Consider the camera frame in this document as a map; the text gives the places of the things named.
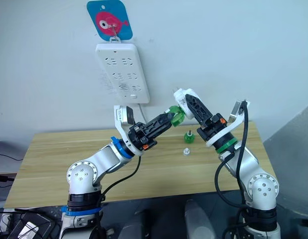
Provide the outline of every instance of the gray wall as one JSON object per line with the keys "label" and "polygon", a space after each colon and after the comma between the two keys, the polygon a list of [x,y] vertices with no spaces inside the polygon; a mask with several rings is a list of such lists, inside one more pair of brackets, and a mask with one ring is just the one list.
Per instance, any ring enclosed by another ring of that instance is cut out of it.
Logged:
{"label": "gray wall", "polygon": [[278,203],[308,215],[308,107],[264,145],[280,183]]}

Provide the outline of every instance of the floor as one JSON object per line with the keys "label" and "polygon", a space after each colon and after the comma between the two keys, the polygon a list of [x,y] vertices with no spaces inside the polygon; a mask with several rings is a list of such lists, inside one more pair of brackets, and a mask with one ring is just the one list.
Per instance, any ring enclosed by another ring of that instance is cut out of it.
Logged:
{"label": "floor", "polygon": [[[225,192],[225,196],[239,202],[238,191]],[[221,238],[223,230],[233,222],[236,209],[225,204],[216,193],[202,193],[193,195],[181,195],[142,200],[130,200],[108,203],[104,207],[102,226],[113,228],[115,234],[111,239],[116,239],[123,225],[135,212],[148,209],[151,215],[152,239],[186,239],[184,221],[184,205],[188,199],[194,199],[209,216],[218,238]],[[52,219],[61,218],[60,207],[45,207],[41,210],[47,212]],[[277,206],[278,222],[281,226],[284,239],[308,239],[308,228],[300,225],[301,219],[307,217],[298,215]],[[57,230],[52,235],[57,238]]]}

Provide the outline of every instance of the power strip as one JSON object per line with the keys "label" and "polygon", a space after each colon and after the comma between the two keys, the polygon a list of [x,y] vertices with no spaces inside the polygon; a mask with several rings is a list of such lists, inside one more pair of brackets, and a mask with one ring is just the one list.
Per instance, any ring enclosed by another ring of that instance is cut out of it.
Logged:
{"label": "power strip", "polygon": [[123,103],[146,104],[150,101],[135,45],[104,43],[98,44],[95,51]]}

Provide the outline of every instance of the green ring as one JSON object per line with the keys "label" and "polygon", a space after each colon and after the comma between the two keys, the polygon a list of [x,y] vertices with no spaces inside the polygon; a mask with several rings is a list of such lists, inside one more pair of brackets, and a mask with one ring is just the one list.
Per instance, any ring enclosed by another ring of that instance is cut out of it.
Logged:
{"label": "green ring", "polygon": [[237,138],[232,138],[230,141],[228,141],[227,143],[223,144],[223,146],[221,146],[218,150],[216,150],[217,153],[222,153],[223,151],[225,151],[229,146],[233,145],[234,143],[236,143],[238,141]]}

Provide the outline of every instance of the green object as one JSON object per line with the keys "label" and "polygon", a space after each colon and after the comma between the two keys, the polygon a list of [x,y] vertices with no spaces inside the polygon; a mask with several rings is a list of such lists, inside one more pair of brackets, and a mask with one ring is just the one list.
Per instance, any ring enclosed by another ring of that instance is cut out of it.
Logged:
{"label": "green object", "polygon": [[230,141],[228,141],[227,143],[223,144],[223,146],[221,146],[218,150],[216,150],[216,152],[217,153],[224,152],[229,146],[233,145],[237,141],[238,141],[238,139],[232,138]]}
{"label": "green object", "polygon": [[189,131],[184,134],[185,143],[193,143],[194,139],[195,139],[195,135],[192,133],[192,131]]}
{"label": "green object", "polygon": [[178,126],[185,119],[185,113],[179,106],[171,106],[166,113],[175,113],[173,119],[170,121],[174,127]]}

